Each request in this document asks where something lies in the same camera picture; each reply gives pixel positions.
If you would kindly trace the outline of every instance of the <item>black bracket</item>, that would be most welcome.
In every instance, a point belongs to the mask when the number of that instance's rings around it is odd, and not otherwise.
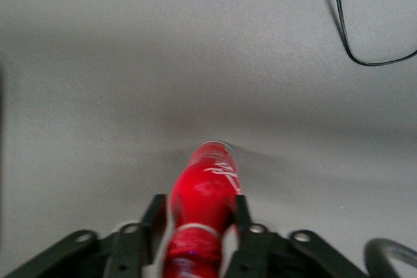
[[[224,278],[400,278],[390,257],[417,267],[417,252],[376,239],[365,249],[367,275],[316,233],[298,230],[282,238],[252,223],[245,196],[238,195],[236,205],[239,245]],[[166,207],[166,195],[156,195],[140,223],[101,240],[93,231],[74,232],[5,278],[141,278],[164,235]]]

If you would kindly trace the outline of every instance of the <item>black wire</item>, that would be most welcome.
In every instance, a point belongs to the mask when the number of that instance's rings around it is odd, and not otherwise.
[[[354,62],[356,62],[360,65],[363,65],[363,66],[381,66],[381,65],[387,65],[387,64],[401,62],[401,61],[407,60],[407,59],[412,58],[413,56],[417,55],[417,50],[416,50],[415,52],[413,52],[409,55],[406,55],[405,57],[395,59],[395,60],[391,60],[391,61],[379,62],[379,63],[371,63],[371,62],[366,62],[366,61],[358,59],[353,54],[351,46],[349,44],[349,40],[347,39],[347,31],[346,31],[346,25],[345,25],[345,18],[343,17],[343,10],[342,10],[342,7],[341,7],[341,0],[336,0],[336,3],[338,5],[339,20],[340,20],[340,26],[341,26],[341,37],[342,37],[343,45],[345,46],[345,49],[346,49],[346,52],[347,52],[348,56]]]
[[[390,258],[417,268],[417,252],[388,239],[373,239],[365,246],[366,268],[372,278],[401,278]]]

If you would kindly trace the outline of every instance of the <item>red bottle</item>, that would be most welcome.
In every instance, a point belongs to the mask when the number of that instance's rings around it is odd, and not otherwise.
[[[233,151],[225,143],[209,141],[194,152],[171,193],[175,232],[164,278],[218,278],[222,237],[241,192],[237,174]]]

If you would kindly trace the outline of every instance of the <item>gray surface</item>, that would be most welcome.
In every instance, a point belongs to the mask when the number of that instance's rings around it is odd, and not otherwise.
[[[361,267],[376,236],[416,249],[417,59],[354,64],[334,5],[0,0],[0,275],[139,217],[209,139],[234,145],[254,217],[282,234]],[[417,47],[415,0],[344,5],[359,56]]]

